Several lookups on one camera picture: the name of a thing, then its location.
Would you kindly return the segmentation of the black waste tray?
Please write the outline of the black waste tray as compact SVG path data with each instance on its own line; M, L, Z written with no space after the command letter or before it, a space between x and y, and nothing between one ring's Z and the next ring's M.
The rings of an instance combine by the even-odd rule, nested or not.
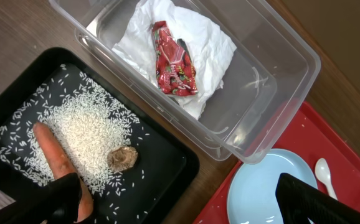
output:
M63 63L78 67L139 117L129 145L138 151L138 159L132 168L122 171L124 196L112 201L124 209L119 223L160 223L198 173L197 156L71 51L52 48L41 53L0 94L0 126ZM0 190L4 193L19 199L39 188L0 161Z

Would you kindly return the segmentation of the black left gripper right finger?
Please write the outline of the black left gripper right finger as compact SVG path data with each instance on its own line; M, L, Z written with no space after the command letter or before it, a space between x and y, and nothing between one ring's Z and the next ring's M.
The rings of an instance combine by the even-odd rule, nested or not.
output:
M275 191L284 224L360 224L360 212L282 173Z

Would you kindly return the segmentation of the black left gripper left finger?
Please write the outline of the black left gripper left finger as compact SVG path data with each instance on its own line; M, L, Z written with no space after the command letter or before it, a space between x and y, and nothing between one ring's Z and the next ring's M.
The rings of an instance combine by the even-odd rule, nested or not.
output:
M0 209L0 224L74 223L81 196L78 175L67 174Z

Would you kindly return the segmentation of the red serving tray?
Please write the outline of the red serving tray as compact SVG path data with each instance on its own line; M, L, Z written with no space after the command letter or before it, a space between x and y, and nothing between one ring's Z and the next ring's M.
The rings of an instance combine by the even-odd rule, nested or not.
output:
M326 159L338 200L360 212L360 158L331 126L308 104L303 103L273 149L285 149L300 156L315 175L318 159ZM230 223L227 196L239 161L208 201L195 223ZM326 187L316 179L317 189Z

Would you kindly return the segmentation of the pile of rice grains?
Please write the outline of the pile of rice grains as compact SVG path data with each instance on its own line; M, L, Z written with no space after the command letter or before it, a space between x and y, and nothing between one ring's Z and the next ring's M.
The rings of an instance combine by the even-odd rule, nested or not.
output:
M129 146L140 119L71 63L56 68L0 126L0 161L40 187L54 180L32 130L45 123L95 201L94 223L119 223L126 191L122 171L107 164L116 146Z

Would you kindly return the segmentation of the light blue plate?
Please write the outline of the light blue plate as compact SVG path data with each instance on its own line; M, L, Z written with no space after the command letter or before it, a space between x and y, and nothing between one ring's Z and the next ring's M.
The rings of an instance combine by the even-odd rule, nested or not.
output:
M227 216L236 224L283 223L275 197L279 176L288 173L317 188L313 171L297 154L271 149L258 164L243 164L234 175L227 196Z

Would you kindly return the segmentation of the clear plastic bin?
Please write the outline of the clear plastic bin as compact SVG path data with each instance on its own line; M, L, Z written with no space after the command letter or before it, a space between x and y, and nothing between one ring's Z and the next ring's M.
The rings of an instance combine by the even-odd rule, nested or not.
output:
M176 1L217 24L235 52L223 85L198 119L160 92L113 51L136 1L52 1L75 26L78 42L213 159L260 162L274 146L314 83L318 54L266 1Z

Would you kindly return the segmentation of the red candy wrapper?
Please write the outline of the red candy wrapper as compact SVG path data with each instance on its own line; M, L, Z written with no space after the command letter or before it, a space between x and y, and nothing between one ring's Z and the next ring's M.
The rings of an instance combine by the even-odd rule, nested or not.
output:
M166 95L198 94L196 69L185 41L173 38L166 21L154 23L152 36L158 88Z

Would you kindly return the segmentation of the orange food piece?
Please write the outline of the orange food piece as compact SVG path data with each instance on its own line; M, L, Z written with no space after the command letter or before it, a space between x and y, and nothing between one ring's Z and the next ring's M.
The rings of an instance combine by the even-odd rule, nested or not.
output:
M46 124L37 122L33 127L33 131L54 179L59 179L67 174L77 173L71 160ZM79 202L77 217L77 223L80 223L93 213L93 199L83 180L80 177L78 178L82 188L82 197Z

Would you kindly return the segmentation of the white spoon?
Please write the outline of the white spoon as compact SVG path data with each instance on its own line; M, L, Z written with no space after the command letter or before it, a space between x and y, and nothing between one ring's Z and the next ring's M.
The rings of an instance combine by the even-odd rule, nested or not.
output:
M316 162L315 176L322 184L324 184L327 189L328 195L333 199L337 200L338 198L331 182L331 172L326 159L320 158Z

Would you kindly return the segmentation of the brown food scrap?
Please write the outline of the brown food scrap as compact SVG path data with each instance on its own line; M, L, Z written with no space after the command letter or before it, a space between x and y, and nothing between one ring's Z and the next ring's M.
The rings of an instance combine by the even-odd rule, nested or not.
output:
M132 168L138 159L138 151L131 146L114 147L107 155L108 168L112 172L122 172Z

